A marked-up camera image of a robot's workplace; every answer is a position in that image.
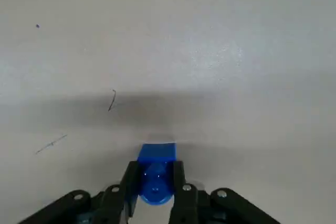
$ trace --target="ink scribble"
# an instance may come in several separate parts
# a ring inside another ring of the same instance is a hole
[[[36,154],[39,154],[40,152],[44,151],[45,149],[47,149],[47,148],[53,146],[53,145],[56,144],[58,141],[61,141],[63,138],[65,138],[67,135],[68,135],[68,134],[63,135],[63,136],[57,138],[56,140],[50,142],[49,144],[45,145],[43,148],[39,149],[39,150],[35,153],[35,155],[36,155]]]
[[[114,92],[113,99],[112,99],[112,102],[111,102],[111,105],[110,105],[108,111],[110,111],[110,110],[112,109],[112,106],[113,106],[114,101],[115,101],[115,99],[116,99],[117,92],[116,92],[116,90],[114,90],[114,89],[113,89],[113,92]]]

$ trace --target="white surface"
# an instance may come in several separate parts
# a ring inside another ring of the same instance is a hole
[[[0,5],[1,223],[99,191],[167,140],[208,191],[281,223],[334,222],[335,0]],[[168,222],[147,209],[133,223]]]

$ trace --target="blue plastic block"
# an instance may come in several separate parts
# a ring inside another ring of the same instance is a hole
[[[173,191],[173,162],[176,144],[144,144],[138,162],[142,166],[141,198],[150,205],[161,205],[170,200]]]

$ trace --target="screw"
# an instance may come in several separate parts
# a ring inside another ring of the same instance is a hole
[[[113,193],[116,193],[118,191],[119,191],[119,187],[118,186],[115,186],[115,187],[112,188],[112,192]]]
[[[191,190],[191,186],[190,185],[184,185],[182,188],[185,191],[190,191]]]
[[[74,196],[73,198],[74,200],[80,200],[80,199],[83,199],[83,194],[77,194]]]
[[[222,197],[222,198],[225,198],[225,197],[227,196],[226,192],[223,191],[223,190],[219,190],[219,191],[217,192],[217,195],[220,196],[220,197]]]

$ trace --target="black plastic part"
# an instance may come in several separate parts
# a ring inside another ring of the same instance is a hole
[[[94,213],[92,224],[127,224],[133,216],[139,194],[140,167],[131,161],[119,185],[108,187]]]
[[[173,170],[175,194],[169,224],[197,224],[197,188],[185,183],[181,161],[174,162]],[[183,186],[189,186],[188,190],[184,190]]]
[[[226,197],[220,197],[218,191],[224,191]],[[225,210],[227,221],[248,224],[280,224],[270,215],[250,203],[247,199],[228,188],[219,188],[211,193],[212,207]]]
[[[88,192],[72,191],[23,220],[20,224],[73,223],[77,214],[90,209],[90,200]]]
[[[141,166],[131,161],[118,185],[90,197],[72,191],[20,224],[127,224],[141,185]],[[169,224],[280,224],[228,188],[207,194],[185,181],[183,162],[173,162],[174,205]]]
[[[219,188],[208,195],[187,184],[183,163],[173,164],[174,205],[169,224],[280,224],[248,200],[228,188]],[[218,191],[224,191],[220,197]]]

